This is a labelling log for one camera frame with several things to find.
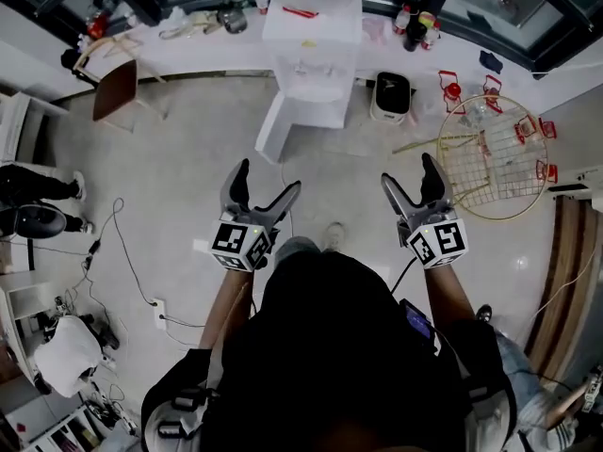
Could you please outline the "pink plastic bag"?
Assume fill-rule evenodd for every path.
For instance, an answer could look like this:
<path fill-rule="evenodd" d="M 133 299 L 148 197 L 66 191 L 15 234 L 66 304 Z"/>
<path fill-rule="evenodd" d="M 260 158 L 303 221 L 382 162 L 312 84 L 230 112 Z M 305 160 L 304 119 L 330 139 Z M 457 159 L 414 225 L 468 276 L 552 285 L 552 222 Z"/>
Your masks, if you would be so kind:
<path fill-rule="evenodd" d="M 385 46 L 394 35 L 390 18 L 366 15 L 362 19 L 363 42 Z"/>

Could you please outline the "person's left forearm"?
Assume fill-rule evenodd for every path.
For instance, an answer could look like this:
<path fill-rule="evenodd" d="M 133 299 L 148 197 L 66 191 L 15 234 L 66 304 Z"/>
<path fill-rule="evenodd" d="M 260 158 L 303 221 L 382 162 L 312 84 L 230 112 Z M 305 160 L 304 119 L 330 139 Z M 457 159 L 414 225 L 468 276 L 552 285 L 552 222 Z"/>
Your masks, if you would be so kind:
<path fill-rule="evenodd" d="M 211 349 L 218 342 L 223 328 L 229 334 L 249 318 L 253 301 L 253 278 L 254 274 L 251 272 L 226 272 L 206 319 L 199 349 Z"/>

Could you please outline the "white window counter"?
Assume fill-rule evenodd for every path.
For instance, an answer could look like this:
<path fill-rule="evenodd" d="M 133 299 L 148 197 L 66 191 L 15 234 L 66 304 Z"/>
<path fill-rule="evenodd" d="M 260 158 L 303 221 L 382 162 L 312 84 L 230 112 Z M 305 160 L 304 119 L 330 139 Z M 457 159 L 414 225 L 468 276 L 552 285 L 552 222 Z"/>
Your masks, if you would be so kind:
<path fill-rule="evenodd" d="M 208 35 L 197 31 L 190 37 L 171 40 L 162 40 L 158 29 L 141 25 L 128 33 L 132 40 L 141 43 L 140 46 L 131 48 L 128 53 L 115 50 L 110 54 L 111 45 L 106 43 L 92 53 L 85 70 L 100 76 L 129 57 L 139 58 L 160 75 L 266 70 L 270 67 L 270 59 L 262 34 L 267 19 L 254 10 L 247 18 L 248 27 L 240 34 L 230 34 L 221 28 Z M 479 45 L 441 33 L 431 50 L 418 49 L 409 53 L 391 33 L 390 25 L 385 24 L 381 40 L 362 36 L 357 70 L 360 73 L 391 70 L 406 75 L 414 71 L 436 73 L 446 70 L 465 79 L 471 74 L 486 72 L 480 63 L 484 51 Z M 503 65 L 499 78 L 505 89 L 549 82 L 560 85 L 563 91 L 583 93 L 603 85 L 603 38 L 549 73 L 531 72 L 501 55 L 495 55 L 495 58 Z"/>

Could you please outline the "person's right white shoe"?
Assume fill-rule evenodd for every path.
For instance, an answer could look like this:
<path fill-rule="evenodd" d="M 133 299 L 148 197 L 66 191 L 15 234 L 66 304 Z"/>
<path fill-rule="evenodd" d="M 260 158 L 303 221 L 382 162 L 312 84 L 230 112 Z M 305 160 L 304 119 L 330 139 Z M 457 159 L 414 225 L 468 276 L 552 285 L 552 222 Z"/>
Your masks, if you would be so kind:
<path fill-rule="evenodd" d="M 332 222 L 327 226 L 326 230 L 323 233 L 322 250 L 339 252 L 341 251 L 345 240 L 345 226 L 338 221 Z"/>

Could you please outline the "black stool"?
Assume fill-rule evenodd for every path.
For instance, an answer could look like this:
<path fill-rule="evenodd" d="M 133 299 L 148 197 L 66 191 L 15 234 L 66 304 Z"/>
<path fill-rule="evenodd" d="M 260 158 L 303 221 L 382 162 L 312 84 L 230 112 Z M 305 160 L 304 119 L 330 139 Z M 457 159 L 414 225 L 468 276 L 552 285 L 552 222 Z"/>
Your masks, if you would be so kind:
<path fill-rule="evenodd" d="M 66 226 L 66 216 L 55 206 L 31 203 L 18 208 L 15 233 L 27 239 L 47 239 L 61 234 Z"/>

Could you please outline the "wooden chair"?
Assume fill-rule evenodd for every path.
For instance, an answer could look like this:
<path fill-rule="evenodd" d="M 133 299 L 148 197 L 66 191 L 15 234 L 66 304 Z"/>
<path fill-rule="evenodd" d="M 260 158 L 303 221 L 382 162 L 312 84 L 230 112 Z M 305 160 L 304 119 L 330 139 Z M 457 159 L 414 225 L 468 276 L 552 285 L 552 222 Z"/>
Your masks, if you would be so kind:
<path fill-rule="evenodd" d="M 103 37 L 90 43 L 74 63 L 73 70 L 82 73 L 97 84 L 92 109 L 92 120 L 117 130 L 132 133 L 132 129 L 112 122 L 110 117 L 131 103 L 136 103 L 143 108 L 154 112 L 162 121 L 167 118 L 168 112 L 155 108 L 139 96 L 139 69 L 143 69 L 152 76 L 154 80 L 161 84 L 166 84 L 166 80 L 153 69 L 143 65 L 142 61 L 133 53 L 133 48 L 127 46 L 127 42 L 133 42 L 134 48 L 142 45 L 141 41 L 133 40 L 125 34 L 118 38 Z M 90 60 L 95 51 L 100 50 L 103 46 L 109 44 L 111 45 L 111 48 L 107 52 L 107 56 L 109 56 L 110 52 L 114 49 L 118 49 L 121 53 L 124 53 L 129 57 L 129 59 L 105 74 L 103 77 L 98 77 L 88 71 L 85 68 L 85 64 Z"/>

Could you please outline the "dark blue cloth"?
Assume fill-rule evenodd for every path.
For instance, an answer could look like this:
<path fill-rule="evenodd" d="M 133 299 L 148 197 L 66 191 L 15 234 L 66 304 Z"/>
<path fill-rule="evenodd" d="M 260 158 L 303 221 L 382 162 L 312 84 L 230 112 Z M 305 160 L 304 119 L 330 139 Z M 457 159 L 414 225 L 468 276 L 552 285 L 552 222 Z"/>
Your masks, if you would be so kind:
<path fill-rule="evenodd" d="M 503 63 L 493 53 L 481 51 L 479 63 L 483 68 L 496 74 L 501 74 L 503 69 Z"/>

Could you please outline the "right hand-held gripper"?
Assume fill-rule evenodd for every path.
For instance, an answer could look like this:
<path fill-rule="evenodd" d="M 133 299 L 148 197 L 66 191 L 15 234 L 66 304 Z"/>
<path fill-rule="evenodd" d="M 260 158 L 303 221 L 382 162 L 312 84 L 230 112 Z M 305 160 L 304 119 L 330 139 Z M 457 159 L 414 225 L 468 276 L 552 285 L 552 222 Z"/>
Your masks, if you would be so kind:
<path fill-rule="evenodd" d="M 424 269 L 451 265 L 468 253 L 464 221 L 453 207 L 453 191 L 446 173 L 429 153 L 421 155 L 424 176 L 421 181 L 421 204 L 442 208 L 425 208 L 412 202 L 388 173 L 381 185 L 395 214 L 399 216 L 400 244 L 408 248 Z"/>

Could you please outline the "person's left leg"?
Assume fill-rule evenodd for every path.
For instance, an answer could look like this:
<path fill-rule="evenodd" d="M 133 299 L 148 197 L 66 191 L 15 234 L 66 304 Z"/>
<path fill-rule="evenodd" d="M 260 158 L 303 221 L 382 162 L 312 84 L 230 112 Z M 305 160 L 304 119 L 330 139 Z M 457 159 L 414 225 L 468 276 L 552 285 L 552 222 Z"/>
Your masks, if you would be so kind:
<path fill-rule="evenodd" d="M 308 237 L 292 236 L 276 251 L 274 266 L 277 267 L 287 258 L 300 252 L 321 253 L 321 249 Z"/>

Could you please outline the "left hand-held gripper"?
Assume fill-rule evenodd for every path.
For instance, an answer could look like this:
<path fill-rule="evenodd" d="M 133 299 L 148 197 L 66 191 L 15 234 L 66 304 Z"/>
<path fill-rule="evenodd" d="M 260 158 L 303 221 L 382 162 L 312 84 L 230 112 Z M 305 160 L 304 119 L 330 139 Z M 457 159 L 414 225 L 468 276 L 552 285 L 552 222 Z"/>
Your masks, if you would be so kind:
<path fill-rule="evenodd" d="M 247 177 L 250 161 L 241 160 L 220 190 L 220 218 L 212 224 L 208 251 L 227 269 L 254 272 L 267 263 L 279 230 L 302 190 L 302 182 L 288 185 L 267 207 L 249 208 Z"/>

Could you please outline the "group of clear red-handled jugs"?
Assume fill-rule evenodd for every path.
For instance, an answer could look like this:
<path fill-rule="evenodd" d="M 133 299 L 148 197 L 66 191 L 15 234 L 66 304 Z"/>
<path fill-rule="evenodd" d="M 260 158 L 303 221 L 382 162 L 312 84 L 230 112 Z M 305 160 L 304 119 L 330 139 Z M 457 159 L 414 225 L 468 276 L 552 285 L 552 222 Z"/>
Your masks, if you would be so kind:
<path fill-rule="evenodd" d="M 502 96 L 502 82 L 491 74 L 473 91 L 454 72 L 438 77 L 445 119 L 435 142 L 459 199 L 537 195 L 557 181 L 547 152 L 557 137 L 552 121 Z"/>

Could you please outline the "white water dispenser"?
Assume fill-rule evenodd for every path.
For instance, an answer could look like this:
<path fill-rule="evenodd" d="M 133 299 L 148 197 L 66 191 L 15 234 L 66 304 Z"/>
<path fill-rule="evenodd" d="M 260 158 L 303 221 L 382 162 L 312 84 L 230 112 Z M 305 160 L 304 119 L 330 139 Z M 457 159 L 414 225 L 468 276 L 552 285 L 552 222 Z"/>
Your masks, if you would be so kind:
<path fill-rule="evenodd" d="M 362 2 L 310 19 L 276 4 L 262 38 L 278 91 L 255 149 L 277 164 L 292 126 L 345 126 L 362 43 Z"/>

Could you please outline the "black bag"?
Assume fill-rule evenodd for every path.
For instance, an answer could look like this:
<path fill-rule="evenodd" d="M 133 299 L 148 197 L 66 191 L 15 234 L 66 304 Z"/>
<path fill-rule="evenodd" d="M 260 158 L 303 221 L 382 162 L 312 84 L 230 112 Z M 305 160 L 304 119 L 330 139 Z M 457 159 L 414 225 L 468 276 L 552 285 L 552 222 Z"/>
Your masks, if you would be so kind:
<path fill-rule="evenodd" d="M 81 53 L 73 48 L 68 48 L 60 57 L 60 63 L 63 68 L 71 71 L 73 74 L 80 73 L 74 68 L 75 63 L 81 57 Z"/>

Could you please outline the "white open shelf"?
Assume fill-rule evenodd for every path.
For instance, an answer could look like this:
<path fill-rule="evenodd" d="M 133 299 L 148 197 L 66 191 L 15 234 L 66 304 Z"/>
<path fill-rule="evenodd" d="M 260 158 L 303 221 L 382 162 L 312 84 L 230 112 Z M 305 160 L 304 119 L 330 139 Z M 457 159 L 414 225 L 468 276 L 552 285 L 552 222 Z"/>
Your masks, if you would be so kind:
<path fill-rule="evenodd" d="M 42 121 L 45 117 L 68 114 L 69 111 L 61 106 L 23 92 L 12 96 L 0 93 L 0 163 L 44 169 L 34 163 Z"/>

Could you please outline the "small white bottle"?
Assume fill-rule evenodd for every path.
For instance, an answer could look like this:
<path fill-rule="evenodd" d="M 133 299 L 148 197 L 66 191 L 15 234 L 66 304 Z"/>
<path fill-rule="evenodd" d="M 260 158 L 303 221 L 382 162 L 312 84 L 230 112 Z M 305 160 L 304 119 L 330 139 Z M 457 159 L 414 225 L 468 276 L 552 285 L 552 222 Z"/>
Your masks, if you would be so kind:
<path fill-rule="evenodd" d="M 191 28 L 192 22 L 180 7 L 174 7 L 171 9 L 171 13 L 166 19 L 165 26 L 168 31 L 177 32 Z"/>

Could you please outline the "white appliance with black top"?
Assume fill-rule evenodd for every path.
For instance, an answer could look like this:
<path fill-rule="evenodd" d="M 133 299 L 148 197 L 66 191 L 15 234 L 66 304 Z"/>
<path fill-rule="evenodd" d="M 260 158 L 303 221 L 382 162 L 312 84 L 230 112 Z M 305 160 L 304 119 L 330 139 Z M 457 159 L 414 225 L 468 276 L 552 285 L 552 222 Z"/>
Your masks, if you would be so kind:
<path fill-rule="evenodd" d="M 412 88 L 401 74 L 379 72 L 373 86 L 369 114 L 374 121 L 400 125 L 411 109 Z"/>

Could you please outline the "black device with blue screen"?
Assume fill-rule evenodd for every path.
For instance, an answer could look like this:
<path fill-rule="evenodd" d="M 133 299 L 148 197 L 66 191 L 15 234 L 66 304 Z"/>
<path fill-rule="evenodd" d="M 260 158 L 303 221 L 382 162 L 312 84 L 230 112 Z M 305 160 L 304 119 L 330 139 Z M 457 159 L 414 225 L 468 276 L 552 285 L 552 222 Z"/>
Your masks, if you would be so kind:
<path fill-rule="evenodd" d="M 399 305 L 403 309 L 405 318 L 409 326 L 418 333 L 426 343 L 433 343 L 434 333 L 431 321 L 418 310 L 409 300 L 402 299 Z"/>

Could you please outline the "white shelf unit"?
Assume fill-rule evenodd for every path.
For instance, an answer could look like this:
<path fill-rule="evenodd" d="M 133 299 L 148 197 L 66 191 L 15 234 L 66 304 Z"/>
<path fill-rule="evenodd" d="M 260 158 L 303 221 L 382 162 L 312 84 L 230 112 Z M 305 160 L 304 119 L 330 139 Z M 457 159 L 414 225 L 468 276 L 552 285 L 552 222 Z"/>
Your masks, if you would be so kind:
<path fill-rule="evenodd" d="M 0 275 L 0 321 L 7 328 L 16 319 L 55 307 L 57 287 L 37 270 Z"/>

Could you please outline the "person's right forearm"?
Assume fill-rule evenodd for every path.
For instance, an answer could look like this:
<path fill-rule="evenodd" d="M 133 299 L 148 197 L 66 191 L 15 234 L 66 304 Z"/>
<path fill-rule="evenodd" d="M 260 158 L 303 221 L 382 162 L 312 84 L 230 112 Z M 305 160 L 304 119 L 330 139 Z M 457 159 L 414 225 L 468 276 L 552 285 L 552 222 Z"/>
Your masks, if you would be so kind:
<path fill-rule="evenodd" d="M 452 266 L 425 269 L 425 281 L 432 320 L 437 328 L 475 319 L 475 312 Z"/>

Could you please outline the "black white-striped jacket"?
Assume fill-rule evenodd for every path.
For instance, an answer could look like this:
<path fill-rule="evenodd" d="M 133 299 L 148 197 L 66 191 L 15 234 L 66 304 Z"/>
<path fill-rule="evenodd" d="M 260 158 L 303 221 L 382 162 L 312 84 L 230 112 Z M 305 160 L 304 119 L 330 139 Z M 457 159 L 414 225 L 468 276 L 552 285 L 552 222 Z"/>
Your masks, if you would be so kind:
<path fill-rule="evenodd" d="M 81 319 L 85 322 L 87 328 L 99 342 L 100 347 L 110 347 L 113 350 L 120 348 L 120 340 L 117 338 L 109 324 L 93 315 L 83 315 Z"/>

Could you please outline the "yellow cap bottle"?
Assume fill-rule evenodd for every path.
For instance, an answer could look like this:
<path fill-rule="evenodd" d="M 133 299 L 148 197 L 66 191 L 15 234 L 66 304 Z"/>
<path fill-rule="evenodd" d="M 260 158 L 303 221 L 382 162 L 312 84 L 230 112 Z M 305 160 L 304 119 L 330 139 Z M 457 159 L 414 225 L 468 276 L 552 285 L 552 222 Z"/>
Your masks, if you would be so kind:
<path fill-rule="evenodd" d="M 419 14 L 418 22 L 426 27 L 426 33 L 421 46 L 424 50 L 431 50 L 440 38 L 440 23 L 428 11 L 422 11 Z"/>

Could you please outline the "black bottle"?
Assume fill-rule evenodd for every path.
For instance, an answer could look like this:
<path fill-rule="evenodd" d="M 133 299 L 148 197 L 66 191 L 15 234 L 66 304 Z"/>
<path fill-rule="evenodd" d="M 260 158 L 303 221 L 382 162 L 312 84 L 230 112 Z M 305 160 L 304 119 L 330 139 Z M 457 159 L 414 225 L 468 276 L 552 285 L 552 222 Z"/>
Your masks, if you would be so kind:
<path fill-rule="evenodd" d="M 405 28 L 403 47 L 408 52 L 414 52 L 423 41 L 427 27 L 419 21 L 421 11 L 421 0 L 406 0 L 410 7 L 410 20 Z"/>

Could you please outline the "white cloth bag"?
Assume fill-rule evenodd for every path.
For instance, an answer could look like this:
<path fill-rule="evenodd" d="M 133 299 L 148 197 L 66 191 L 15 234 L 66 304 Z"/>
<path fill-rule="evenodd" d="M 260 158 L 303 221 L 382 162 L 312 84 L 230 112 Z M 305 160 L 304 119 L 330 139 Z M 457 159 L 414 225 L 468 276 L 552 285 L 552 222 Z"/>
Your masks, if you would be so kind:
<path fill-rule="evenodd" d="M 34 351 L 34 362 L 43 380 L 67 398 L 82 389 L 82 376 L 93 371 L 102 359 L 98 340 L 75 315 L 61 317 L 51 340 Z"/>

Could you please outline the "person's black shirt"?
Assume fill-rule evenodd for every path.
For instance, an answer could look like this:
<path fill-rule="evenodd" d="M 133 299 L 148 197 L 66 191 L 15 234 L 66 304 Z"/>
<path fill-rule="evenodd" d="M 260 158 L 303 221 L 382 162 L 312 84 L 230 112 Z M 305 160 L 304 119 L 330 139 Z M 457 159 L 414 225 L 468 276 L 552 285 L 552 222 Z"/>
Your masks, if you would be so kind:
<path fill-rule="evenodd" d="M 425 273 L 433 345 L 372 269 L 298 251 L 251 310 L 222 287 L 200 345 L 145 396 L 143 452 L 502 452 L 517 407 L 493 328 Z"/>

